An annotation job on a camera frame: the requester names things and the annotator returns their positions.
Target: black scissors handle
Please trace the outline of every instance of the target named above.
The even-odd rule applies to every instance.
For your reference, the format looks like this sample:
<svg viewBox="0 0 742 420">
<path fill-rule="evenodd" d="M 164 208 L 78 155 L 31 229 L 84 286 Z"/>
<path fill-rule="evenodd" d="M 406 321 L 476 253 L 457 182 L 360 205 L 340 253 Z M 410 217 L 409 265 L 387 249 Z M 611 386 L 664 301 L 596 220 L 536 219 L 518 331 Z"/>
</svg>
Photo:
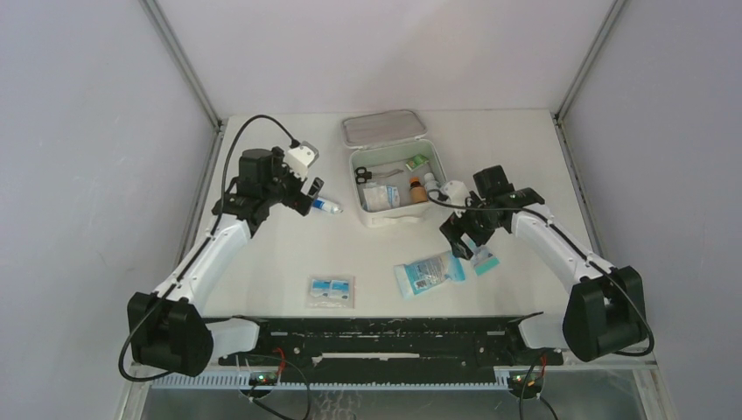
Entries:
<svg viewBox="0 0 742 420">
<path fill-rule="evenodd" d="M 359 166 L 355 168 L 355 183 L 366 184 L 371 179 L 371 172 L 366 169 L 366 166 Z"/>
</svg>

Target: first aid kit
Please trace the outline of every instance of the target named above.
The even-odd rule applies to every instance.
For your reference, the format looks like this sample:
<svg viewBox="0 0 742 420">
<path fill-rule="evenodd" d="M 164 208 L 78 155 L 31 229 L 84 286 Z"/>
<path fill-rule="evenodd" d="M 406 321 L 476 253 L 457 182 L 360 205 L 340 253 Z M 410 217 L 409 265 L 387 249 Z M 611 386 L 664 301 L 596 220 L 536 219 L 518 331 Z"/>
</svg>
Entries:
<svg viewBox="0 0 742 420">
<path fill-rule="evenodd" d="M 344 120 L 342 129 L 345 145 L 355 149 L 350 155 L 350 176 L 356 191 L 354 207 L 360 222 L 368 228 L 379 228 L 422 221 L 425 213 L 435 205 L 429 201 L 413 202 L 410 180 L 429 172 L 442 185 L 446 176 L 433 142 L 425 138 L 428 130 L 417 113 L 402 109 L 357 116 Z M 372 175 L 393 172 L 394 175 L 385 178 L 371 177 L 370 180 L 374 181 L 371 186 L 394 187 L 399 194 L 399 206 L 378 206 L 378 203 L 368 206 L 366 197 L 372 195 L 363 190 L 370 185 L 357 184 L 356 170 L 359 168 Z"/>
</svg>

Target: white wall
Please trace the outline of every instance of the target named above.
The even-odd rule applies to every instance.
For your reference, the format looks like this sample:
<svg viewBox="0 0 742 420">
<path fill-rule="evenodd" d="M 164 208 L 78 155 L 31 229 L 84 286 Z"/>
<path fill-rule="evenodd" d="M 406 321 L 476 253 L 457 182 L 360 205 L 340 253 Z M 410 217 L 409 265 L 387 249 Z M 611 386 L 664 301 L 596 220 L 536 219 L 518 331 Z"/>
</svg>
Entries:
<svg viewBox="0 0 742 420">
<path fill-rule="evenodd" d="M 682 419 L 742 412 L 742 3 L 631 2 L 568 115 L 607 250 L 644 277 Z"/>
<path fill-rule="evenodd" d="M 612 0 L 160 0 L 221 116 L 556 111 Z"/>
<path fill-rule="evenodd" d="M 211 128 L 133 0 L 2 2 L 0 116 L 0 418 L 111 418 Z"/>
</svg>

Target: robotic arm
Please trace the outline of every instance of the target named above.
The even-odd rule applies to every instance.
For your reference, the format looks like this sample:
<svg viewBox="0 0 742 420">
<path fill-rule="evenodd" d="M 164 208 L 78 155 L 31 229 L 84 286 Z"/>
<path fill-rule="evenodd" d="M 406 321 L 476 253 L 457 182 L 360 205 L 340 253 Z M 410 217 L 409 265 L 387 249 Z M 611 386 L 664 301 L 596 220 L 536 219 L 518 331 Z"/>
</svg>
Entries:
<svg viewBox="0 0 742 420">
<path fill-rule="evenodd" d="M 519 324 L 526 347 L 568 347 L 580 360 L 592 361 L 648 336 L 639 273 L 617 269 L 592 253 L 564 230 L 538 193 L 516 191 L 501 166 L 476 173 L 474 182 L 479 196 L 460 181 L 441 189 L 439 199 L 456 208 L 440 228 L 453 254 L 471 259 L 473 251 L 462 237 L 480 246 L 497 228 L 505 228 L 523 239 L 570 293 L 563 321 L 561 316 L 537 316 Z"/>
<path fill-rule="evenodd" d="M 285 153 L 279 147 L 242 153 L 238 176 L 213 207 L 215 226 L 153 293 L 136 293 L 129 300 L 127 344 L 135 361 L 196 376 L 210 361 L 255 347 L 259 331 L 255 322 L 232 318 L 207 325 L 200 311 L 237 251 L 268 218 L 270 207 L 281 203 L 301 215 L 309 213 L 324 183 L 315 178 L 307 194 L 301 190 L 318 157 L 314 147 L 298 142 Z M 122 375 L 141 379 L 123 370 Z"/>
</svg>

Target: white storage box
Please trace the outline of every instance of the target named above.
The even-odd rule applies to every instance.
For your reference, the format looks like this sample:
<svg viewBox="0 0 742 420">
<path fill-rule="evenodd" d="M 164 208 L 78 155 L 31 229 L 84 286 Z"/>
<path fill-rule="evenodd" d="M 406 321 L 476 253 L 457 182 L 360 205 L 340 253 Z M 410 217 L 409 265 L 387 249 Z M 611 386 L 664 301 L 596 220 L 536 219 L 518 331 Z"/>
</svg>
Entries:
<svg viewBox="0 0 742 420">
<path fill-rule="evenodd" d="M 346 146 L 357 149 L 350 155 L 350 175 L 356 191 L 355 207 L 360 221 L 369 228 L 422 221 L 425 212 L 434 204 L 428 201 L 412 204 L 410 178 L 418 177 L 424 184 L 424 174 L 432 172 L 442 186 L 446 177 L 435 146 L 424 138 L 427 129 L 420 117 L 405 109 L 348 118 L 342 125 Z M 427 157 L 429 162 L 410 172 L 405 163 L 417 154 Z M 364 185 L 355 182 L 355 170 L 362 166 L 372 173 L 402 169 L 402 173 L 389 178 L 371 179 L 378 185 L 396 186 L 400 195 L 399 207 L 377 212 L 364 208 Z"/>
</svg>

